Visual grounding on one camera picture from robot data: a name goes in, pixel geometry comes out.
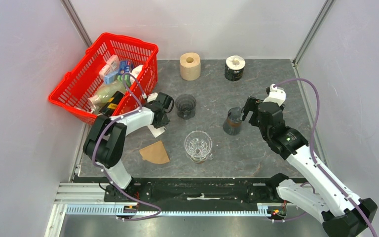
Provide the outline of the white paper coffee filter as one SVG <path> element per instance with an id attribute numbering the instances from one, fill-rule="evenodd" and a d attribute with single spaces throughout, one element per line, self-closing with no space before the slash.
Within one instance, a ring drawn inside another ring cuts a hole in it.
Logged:
<path id="1" fill-rule="evenodd" d="M 152 133 L 154 138 L 157 138 L 158 136 L 160 136 L 161 134 L 163 134 L 165 132 L 164 126 L 162 126 L 160 128 L 155 128 L 153 125 L 148 125 L 148 129 L 150 130 L 150 132 Z"/>

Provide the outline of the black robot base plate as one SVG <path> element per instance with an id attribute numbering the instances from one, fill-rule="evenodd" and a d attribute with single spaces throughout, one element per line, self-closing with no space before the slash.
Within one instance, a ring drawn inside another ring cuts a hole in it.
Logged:
<path id="1" fill-rule="evenodd" d="M 184 210 L 236 210 L 252 207 L 256 203 L 282 204 L 267 184 L 268 178 L 133 178 L 125 189 L 125 196 L 107 178 L 94 181 L 106 192 L 105 202 L 131 201 L 136 198 L 137 210 L 154 211 L 155 207 Z"/>

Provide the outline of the clear glass dripper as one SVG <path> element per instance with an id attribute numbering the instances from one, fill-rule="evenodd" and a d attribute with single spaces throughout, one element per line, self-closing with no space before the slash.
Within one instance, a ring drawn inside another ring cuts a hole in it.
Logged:
<path id="1" fill-rule="evenodd" d="M 212 146 L 213 143 L 209 134 L 200 130 L 190 132 L 184 141 L 184 148 L 187 157 L 190 157 L 190 155 L 205 156 L 207 154 L 210 154 L 211 157 L 209 159 L 212 159 Z"/>

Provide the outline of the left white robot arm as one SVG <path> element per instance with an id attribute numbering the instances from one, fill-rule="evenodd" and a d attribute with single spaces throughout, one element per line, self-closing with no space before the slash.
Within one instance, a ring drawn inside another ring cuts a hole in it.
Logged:
<path id="1" fill-rule="evenodd" d="M 83 153 L 105 174 L 116 187 L 116 195 L 125 202 L 135 195 L 135 188 L 130 185 L 132 176 L 121 161 L 126 136 L 143 127 L 154 137 L 160 136 L 170 122 L 167 114 L 174 106 L 174 99 L 162 92 L 153 93 L 148 99 L 128 113 L 97 116 L 83 145 Z"/>

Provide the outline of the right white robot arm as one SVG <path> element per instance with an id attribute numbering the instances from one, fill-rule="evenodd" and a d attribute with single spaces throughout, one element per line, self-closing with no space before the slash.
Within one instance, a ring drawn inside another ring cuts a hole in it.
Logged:
<path id="1" fill-rule="evenodd" d="M 249 123 L 259 128 L 271 150 L 297 169 L 315 191 L 307 191 L 278 173 L 267 183 L 266 198 L 272 202 L 282 199 L 298 206 L 321 223 L 330 237 L 356 237 L 366 229 L 373 231 L 377 204 L 371 198 L 360 198 L 310 151 L 304 136 L 285 124 L 283 109 L 284 105 L 276 102 L 249 97 L 241 118 L 245 120 L 252 112 Z"/>

